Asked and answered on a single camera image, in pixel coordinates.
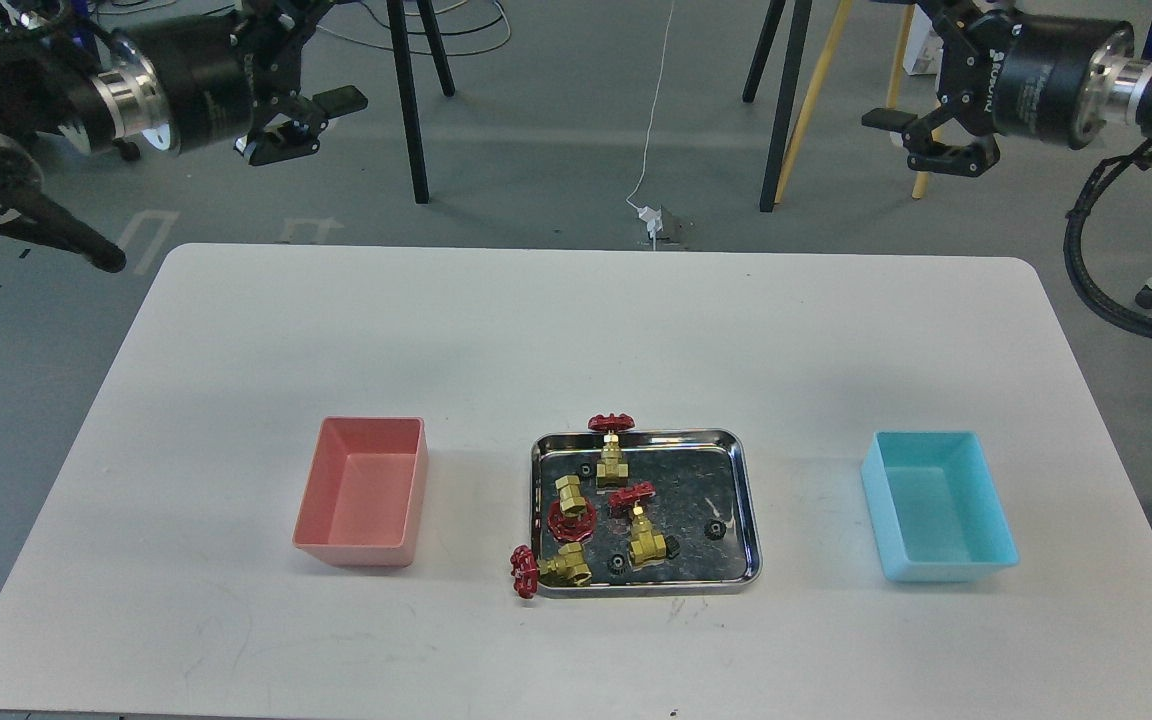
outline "pink plastic bin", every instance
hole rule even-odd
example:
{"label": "pink plastic bin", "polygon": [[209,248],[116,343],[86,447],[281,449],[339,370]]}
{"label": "pink plastic bin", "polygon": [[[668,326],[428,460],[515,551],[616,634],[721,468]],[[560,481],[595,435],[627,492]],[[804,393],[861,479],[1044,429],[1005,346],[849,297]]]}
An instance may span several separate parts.
{"label": "pink plastic bin", "polygon": [[411,564],[425,455],[420,418],[326,418],[291,544],[328,564]]}

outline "red valve handwheel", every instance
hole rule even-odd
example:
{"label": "red valve handwheel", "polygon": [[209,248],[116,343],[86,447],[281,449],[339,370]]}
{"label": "red valve handwheel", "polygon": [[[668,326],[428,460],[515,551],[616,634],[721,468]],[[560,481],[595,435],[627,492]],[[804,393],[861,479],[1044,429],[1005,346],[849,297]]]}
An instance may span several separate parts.
{"label": "red valve handwheel", "polygon": [[586,505],[585,510],[576,518],[568,518],[563,515],[558,500],[550,503],[548,515],[550,532],[556,541],[585,541],[594,533],[594,524],[598,523],[598,511],[592,505]]}
{"label": "red valve handwheel", "polygon": [[594,415],[589,419],[589,429],[596,433],[623,433],[634,427],[634,418],[626,414]]}
{"label": "red valve handwheel", "polygon": [[518,593],[522,600],[531,600],[536,594],[536,585],[540,582],[535,553],[525,544],[521,544],[509,556],[509,564],[513,568],[513,592]]}
{"label": "red valve handwheel", "polygon": [[655,486],[652,483],[637,483],[635,486],[619,488],[607,498],[607,506],[613,511],[624,511],[643,502],[646,498],[655,494]]}

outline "blue plastic bin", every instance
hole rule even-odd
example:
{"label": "blue plastic bin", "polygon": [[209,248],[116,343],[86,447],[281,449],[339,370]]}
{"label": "blue plastic bin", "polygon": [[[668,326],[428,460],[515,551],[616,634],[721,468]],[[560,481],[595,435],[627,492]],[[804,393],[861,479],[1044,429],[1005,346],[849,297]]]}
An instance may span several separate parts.
{"label": "blue plastic bin", "polygon": [[887,579],[968,582],[1020,561],[975,433],[876,433],[861,479]]}

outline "black cable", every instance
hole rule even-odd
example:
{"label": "black cable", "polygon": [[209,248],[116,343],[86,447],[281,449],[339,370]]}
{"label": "black cable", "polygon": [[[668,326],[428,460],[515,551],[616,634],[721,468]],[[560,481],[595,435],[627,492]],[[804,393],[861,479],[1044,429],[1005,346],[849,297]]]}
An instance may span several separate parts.
{"label": "black cable", "polygon": [[[492,3],[497,8],[497,13],[499,14],[500,22],[503,22],[503,40],[498,41],[493,46],[484,47],[484,50],[470,50],[467,53],[448,53],[447,54],[448,58],[472,58],[475,55],[486,55],[488,53],[493,53],[493,51],[495,51],[495,50],[501,50],[503,46],[508,45],[508,41],[513,38],[513,26],[511,26],[511,24],[509,24],[509,15],[507,15],[506,12],[505,12],[503,0],[492,0]],[[393,53],[393,51],[394,51],[394,48],[389,47],[388,45],[376,45],[376,44],[372,44],[371,41],[358,40],[358,38],[356,38],[356,37],[349,37],[348,35],[334,31],[334,29],[332,29],[332,28],[321,26],[321,24],[319,25],[319,31],[324,32],[325,35],[329,35],[332,37],[335,37],[339,40],[350,41],[353,45],[361,45],[361,46],[364,46],[364,47],[371,47],[371,50],[384,50],[385,53]],[[439,35],[447,35],[447,33],[439,32]],[[425,50],[411,50],[411,54],[412,55],[425,55],[425,56],[431,55],[431,53],[429,53]]]}
{"label": "black cable", "polygon": [[109,35],[108,29],[101,28],[100,23],[97,23],[96,20],[91,17],[78,18],[78,24],[94,35],[97,40],[101,41],[101,45],[105,45],[108,50],[114,50],[114,36]]}
{"label": "black cable", "polygon": [[[362,9],[367,10],[367,14],[371,15],[371,18],[376,20],[376,24],[385,29],[389,29],[389,24],[385,23],[384,20],[377,17],[376,10],[372,10],[370,5],[364,3],[364,1],[362,0],[358,0],[358,3],[362,5]],[[490,23],[480,24],[479,26],[471,26],[470,29],[457,29],[457,31],[452,31],[452,32],[447,32],[444,31],[442,29],[439,29],[438,33],[441,35],[442,37],[456,37],[457,35],[473,35],[475,32],[483,32],[484,29],[488,29],[490,26],[497,26],[497,24],[500,24],[500,20],[503,18],[505,16],[498,13],[497,18],[492,20],[492,22]],[[408,29],[407,35],[426,35],[426,32],[415,31],[415,29]]]}
{"label": "black cable", "polygon": [[1074,283],[1074,291],[1078,293],[1084,305],[1101,316],[1101,319],[1115,325],[1126,332],[1138,334],[1138,336],[1152,340],[1152,318],[1147,314],[1117,304],[1111,296],[1101,290],[1100,286],[1093,281],[1091,273],[1087,273],[1087,265],[1083,263],[1083,227],[1087,223],[1089,215],[1096,202],[1101,199],[1101,195],[1108,190],[1111,184],[1126,172],[1126,169],[1137,165],[1146,169],[1152,164],[1152,141],[1144,141],[1130,152],[1129,156],[1117,156],[1101,160],[1092,170],[1087,182],[1083,184],[1083,190],[1078,199],[1074,203],[1074,209],[1064,215],[1069,223],[1064,226],[1064,270],[1069,273],[1070,282]]}

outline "white cable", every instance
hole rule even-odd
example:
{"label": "white cable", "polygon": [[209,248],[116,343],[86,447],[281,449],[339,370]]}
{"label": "white cable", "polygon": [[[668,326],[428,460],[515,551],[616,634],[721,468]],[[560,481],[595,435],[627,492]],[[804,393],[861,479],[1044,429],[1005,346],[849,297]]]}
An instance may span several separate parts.
{"label": "white cable", "polygon": [[669,23],[673,22],[673,6],[675,6],[675,2],[676,0],[669,0],[669,17],[664,21],[664,41],[660,44],[660,71],[657,74],[657,90],[652,97],[652,114],[647,118],[647,136],[643,142],[643,172],[639,173],[639,182],[634,183],[634,190],[626,196],[626,202],[630,205],[630,209],[635,209],[639,213],[643,209],[639,209],[630,199],[639,191],[639,187],[643,185],[643,179],[649,174],[649,147],[652,146],[652,123],[655,122],[655,105],[660,100],[660,78],[664,77],[664,52],[669,47]]}

